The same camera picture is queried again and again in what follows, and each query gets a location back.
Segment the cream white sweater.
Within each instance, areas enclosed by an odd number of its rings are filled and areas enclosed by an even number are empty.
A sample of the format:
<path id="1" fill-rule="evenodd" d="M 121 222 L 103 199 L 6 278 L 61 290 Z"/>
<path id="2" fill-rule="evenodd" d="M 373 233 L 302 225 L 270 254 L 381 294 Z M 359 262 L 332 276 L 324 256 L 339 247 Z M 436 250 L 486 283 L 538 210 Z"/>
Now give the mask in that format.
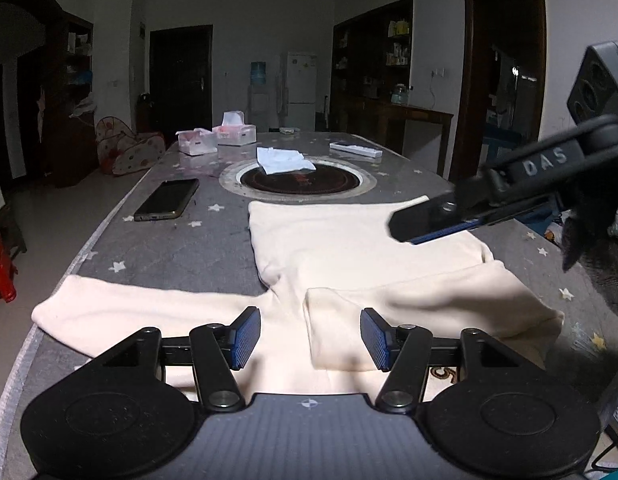
<path id="1" fill-rule="evenodd" d="M 533 295 L 489 247 L 469 232 L 413 245 L 393 240 L 393 205 L 249 206 L 257 296 L 181 292 L 65 278 L 32 311 L 44 333 L 98 356 L 141 330 L 184 336 L 206 323 L 229 323 L 246 307 L 261 332 L 244 370 L 245 396 L 351 393 L 375 396 L 383 374 L 360 336 L 360 313 L 411 323 L 437 337 L 478 328 L 542 365 L 563 327 L 562 312 Z"/>

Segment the round black induction cooktop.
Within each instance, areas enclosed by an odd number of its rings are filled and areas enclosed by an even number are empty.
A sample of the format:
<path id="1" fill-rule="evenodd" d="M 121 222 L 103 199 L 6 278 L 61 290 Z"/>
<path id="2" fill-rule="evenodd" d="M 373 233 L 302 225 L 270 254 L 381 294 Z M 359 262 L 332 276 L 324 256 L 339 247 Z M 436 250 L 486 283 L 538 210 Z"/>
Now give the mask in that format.
<path id="1" fill-rule="evenodd" d="M 256 159 L 225 168 L 220 185 L 228 192 L 250 200 L 285 204 L 322 204 L 350 200 L 377 185 L 377 179 L 351 162 L 330 157 L 310 157 L 315 170 L 281 174 L 265 173 Z"/>

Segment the white remote control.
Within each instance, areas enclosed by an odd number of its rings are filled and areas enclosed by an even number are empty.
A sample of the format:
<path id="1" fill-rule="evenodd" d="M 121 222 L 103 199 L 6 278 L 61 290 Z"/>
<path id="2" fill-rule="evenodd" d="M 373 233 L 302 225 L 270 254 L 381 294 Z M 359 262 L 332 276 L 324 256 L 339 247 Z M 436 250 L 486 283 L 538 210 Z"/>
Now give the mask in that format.
<path id="1" fill-rule="evenodd" d="M 383 151 L 377 148 L 369 148 L 368 146 L 356 144 L 344 144 L 341 142 L 331 142 L 330 150 L 365 158 L 381 158 L 383 156 Z"/>

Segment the grey star patterned table mat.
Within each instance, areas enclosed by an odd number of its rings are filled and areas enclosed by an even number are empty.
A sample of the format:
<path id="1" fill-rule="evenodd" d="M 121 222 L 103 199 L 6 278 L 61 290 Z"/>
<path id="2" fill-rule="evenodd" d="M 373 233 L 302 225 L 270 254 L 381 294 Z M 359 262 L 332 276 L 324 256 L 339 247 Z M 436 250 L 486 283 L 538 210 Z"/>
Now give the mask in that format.
<path id="1" fill-rule="evenodd" d="M 254 155 L 252 148 L 224 148 L 217 157 L 191 164 L 169 152 L 150 172 L 132 178 L 106 206 L 98 182 L 36 206 L 16 204 L 28 251 L 16 260 L 18 302 L 31 309 L 68 275 L 113 283 L 182 289 L 187 292 L 262 291 L 249 241 L 247 199 L 219 184 L 224 167 Z M 134 209 L 163 180 L 190 174 L 201 181 L 183 216 L 175 221 L 137 223 Z M 34 229 L 46 230 L 42 238 Z M 606 307 L 580 266 L 562 268 L 558 248 L 522 223 L 507 221 L 476 232 L 525 285 L 566 324 L 548 355 L 548 365 L 591 400 L 612 404 L 618 396 L 618 318 Z M 20 436 L 20 418 L 36 394 L 84 362 L 84 356 L 26 325 L 16 334 L 20 351 L 0 396 L 0 479 L 28 479 L 34 468 Z"/>

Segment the black smartphone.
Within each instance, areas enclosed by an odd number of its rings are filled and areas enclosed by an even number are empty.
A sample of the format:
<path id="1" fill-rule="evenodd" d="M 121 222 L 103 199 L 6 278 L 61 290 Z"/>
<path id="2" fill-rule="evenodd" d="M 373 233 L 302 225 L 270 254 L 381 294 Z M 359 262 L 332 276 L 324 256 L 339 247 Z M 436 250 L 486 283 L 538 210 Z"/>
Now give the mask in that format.
<path id="1" fill-rule="evenodd" d="M 199 187 L 197 179 L 161 182 L 158 188 L 134 211 L 134 221 L 177 219 L 183 214 Z"/>

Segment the white paper tissue sheet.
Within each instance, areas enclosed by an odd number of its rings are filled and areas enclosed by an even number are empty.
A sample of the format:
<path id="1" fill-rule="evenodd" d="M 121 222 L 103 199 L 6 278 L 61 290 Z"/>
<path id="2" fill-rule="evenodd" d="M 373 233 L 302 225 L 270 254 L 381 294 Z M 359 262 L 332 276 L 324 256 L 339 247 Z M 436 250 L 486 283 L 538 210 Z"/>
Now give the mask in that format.
<path id="1" fill-rule="evenodd" d="M 294 171 L 315 171 L 315 165 L 299 151 L 257 148 L 257 162 L 267 176 Z"/>

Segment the dark wooden display cabinet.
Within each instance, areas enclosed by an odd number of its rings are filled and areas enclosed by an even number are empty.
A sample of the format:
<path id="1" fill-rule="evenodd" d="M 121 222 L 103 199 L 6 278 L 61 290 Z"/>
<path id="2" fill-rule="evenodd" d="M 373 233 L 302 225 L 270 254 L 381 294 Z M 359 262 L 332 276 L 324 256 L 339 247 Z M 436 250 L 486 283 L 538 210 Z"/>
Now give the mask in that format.
<path id="1" fill-rule="evenodd" d="M 397 0 L 333 28 L 329 126 L 371 136 L 379 104 L 409 101 L 414 0 Z"/>

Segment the white refrigerator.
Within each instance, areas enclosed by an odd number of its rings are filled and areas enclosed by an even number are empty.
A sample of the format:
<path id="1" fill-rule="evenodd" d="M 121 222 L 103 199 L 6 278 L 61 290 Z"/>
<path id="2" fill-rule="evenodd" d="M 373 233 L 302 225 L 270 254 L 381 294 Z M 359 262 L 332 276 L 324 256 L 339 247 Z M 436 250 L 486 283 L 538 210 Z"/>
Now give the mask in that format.
<path id="1" fill-rule="evenodd" d="M 281 58 L 279 121 L 282 127 L 312 131 L 317 110 L 318 60 L 311 53 Z"/>

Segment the small pink white tissue pack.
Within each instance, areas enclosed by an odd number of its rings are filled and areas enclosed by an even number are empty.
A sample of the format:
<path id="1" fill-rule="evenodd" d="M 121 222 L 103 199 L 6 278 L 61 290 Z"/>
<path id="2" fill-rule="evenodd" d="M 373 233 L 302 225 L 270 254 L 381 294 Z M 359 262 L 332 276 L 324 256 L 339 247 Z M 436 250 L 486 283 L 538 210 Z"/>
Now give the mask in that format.
<path id="1" fill-rule="evenodd" d="M 177 132 L 178 148 L 183 154 L 201 156 L 216 153 L 217 134 L 203 128 Z"/>

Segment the pink white tissue box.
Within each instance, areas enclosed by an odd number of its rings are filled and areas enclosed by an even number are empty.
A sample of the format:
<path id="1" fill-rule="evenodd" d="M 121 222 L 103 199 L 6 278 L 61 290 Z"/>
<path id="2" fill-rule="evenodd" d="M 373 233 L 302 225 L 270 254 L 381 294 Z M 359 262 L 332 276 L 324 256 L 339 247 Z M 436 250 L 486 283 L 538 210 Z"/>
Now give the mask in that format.
<path id="1" fill-rule="evenodd" d="M 257 141 L 255 125 L 248 125 L 242 110 L 229 110 L 223 113 L 222 122 L 213 127 L 219 145 L 244 146 Z"/>

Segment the water dispenser with blue bottle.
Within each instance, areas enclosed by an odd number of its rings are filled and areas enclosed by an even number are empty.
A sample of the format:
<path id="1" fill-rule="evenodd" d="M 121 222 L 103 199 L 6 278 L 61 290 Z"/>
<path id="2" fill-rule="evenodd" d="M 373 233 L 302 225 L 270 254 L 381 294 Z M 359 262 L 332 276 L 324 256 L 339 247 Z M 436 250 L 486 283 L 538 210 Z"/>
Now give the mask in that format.
<path id="1" fill-rule="evenodd" d="M 269 89 L 267 86 L 267 64 L 251 62 L 248 87 L 248 121 L 258 131 L 269 128 Z"/>

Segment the pink dotted play tent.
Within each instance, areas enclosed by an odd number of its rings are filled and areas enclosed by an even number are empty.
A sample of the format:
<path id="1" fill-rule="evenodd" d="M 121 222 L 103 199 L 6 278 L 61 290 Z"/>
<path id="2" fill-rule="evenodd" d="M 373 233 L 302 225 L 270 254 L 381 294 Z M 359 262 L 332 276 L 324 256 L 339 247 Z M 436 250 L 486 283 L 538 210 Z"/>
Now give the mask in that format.
<path id="1" fill-rule="evenodd" d="M 102 117 L 94 131 L 100 167 L 105 174 L 123 176 L 149 169 L 166 151 L 161 134 L 133 132 L 117 117 Z"/>

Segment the dark shelf cabinet left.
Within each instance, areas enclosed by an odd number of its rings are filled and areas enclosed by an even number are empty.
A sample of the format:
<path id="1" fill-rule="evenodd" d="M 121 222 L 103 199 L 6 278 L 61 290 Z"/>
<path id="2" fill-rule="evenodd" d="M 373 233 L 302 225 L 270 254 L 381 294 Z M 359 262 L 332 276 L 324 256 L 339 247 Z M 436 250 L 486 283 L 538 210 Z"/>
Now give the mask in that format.
<path id="1" fill-rule="evenodd" d="M 75 185 L 96 170 L 93 129 L 70 116 L 89 90 L 68 71 L 90 24 L 56 0 L 0 0 L 0 185 Z"/>

